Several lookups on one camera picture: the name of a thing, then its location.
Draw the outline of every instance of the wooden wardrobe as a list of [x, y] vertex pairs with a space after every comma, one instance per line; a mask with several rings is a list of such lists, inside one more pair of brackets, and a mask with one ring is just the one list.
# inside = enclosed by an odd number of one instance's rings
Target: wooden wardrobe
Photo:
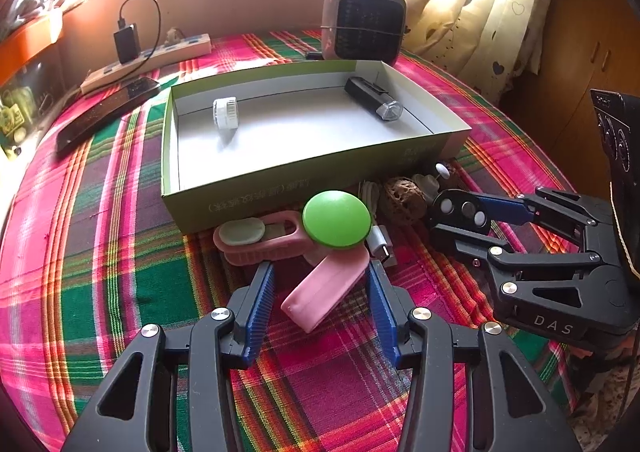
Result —
[[626, 0], [552, 0], [540, 73], [517, 78], [500, 107], [578, 192], [608, 198], [590, 88], [640, 96], [640, 20]]

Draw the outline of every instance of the open cardboard box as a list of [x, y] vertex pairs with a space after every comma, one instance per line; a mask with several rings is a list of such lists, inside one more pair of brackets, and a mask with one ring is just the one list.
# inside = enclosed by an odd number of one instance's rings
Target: open cardboard box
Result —
[[[351, 76], [404, 105], [382, 121], [345, 91]], [[215, 99], [235, 96], [239, 128], [220, 131]], [[162, 129], [162, 199], [183, 233], [212, 228], [457, 155], [469, 126], [377, 61], [332, 60], [236, 70], [181, 83]]]

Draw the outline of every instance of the power strip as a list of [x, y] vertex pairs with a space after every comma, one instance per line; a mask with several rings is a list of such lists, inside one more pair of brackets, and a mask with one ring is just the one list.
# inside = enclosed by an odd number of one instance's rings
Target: power strip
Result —
[[[95, 70], [89, 74], [84, 82], [82, 82], [82, 85], [80, 85], [82, 94], [88, 94], [96, 88], [118, 81], [136, 64], [140, 65], [140, 63], [149, 56], [150, 52], [151, 49], [142, 51], [139, 57], [124, 65], [119, 62], [114, 62], [102, 69]], [[170, 64], [177, 64], [178, 62], [190, 60], [191, 58], [196, 58], [203, 54], [209, 54], [210, 52], [211, 40], [207, 34], [185, 38], [172, 46], [158, 46], [154, 55], [149, 58], [149, 60], [140, 67], [139, 70], [133, 72], [131, 76], [138, 76], [143, 72], [149, 72], [150, 70], [158, 69], [158, 67], [164, 67]]]

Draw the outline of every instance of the green round lid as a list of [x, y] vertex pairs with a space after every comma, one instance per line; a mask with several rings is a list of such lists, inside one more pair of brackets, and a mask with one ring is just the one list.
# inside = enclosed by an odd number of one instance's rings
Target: green round lid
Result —
[[338, 190], [311, 197], [302, 211], [302, 222], [314, 241], [334, 248], [364, 241], [371, 229], [371, 215], [364, 203]]

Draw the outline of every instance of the plaid tablecloth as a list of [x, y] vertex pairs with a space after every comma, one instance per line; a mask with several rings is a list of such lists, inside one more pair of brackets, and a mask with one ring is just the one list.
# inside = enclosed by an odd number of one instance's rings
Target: plaid tablecloth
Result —
[[[242, 35], [213, 42], [210, 55], [156, 70], [180, 81], [302, 60], [319, 50], [308, 31]], [[402, 56], [396, 68], [472, 126], [455, 167], [473, 191], [514, 196], [569, 185], [548, 158], [496, 108], [436, 67]], [[211, 232], [184, 237], [160, 197], [162, 112], [168, 91], [114, 122], [63, 162], [56, 132], [102, 96], [81, 99], [38, 148], [18, 193], [0, 260], [0, 374], [24, 419], [52, 451], [143, 324], [193, 323], [247, 284], [216, 252]], [[494, 226], [520, 251], [567, 251], [542, 229]], [[393, 229], [404, 262], [390, 279], [447, 321], [478, 326], [492, 309], [470, 272], [430, 248], [424, 227]], [[275, 305], [308, 272], [279, 262]], [[512, 336], [558, 402], [571, 410], [564, 347]], [[357, 287], [311, 335], [274, 308], [254, 367], [233, 376], [247, 451], [395, 451], [409, 372], [382, 355]], [[455, 374], [452, 450], [465, 440], [465, 382]], [[188, 450], [186, 380], [178, 395], [178, 438]]]

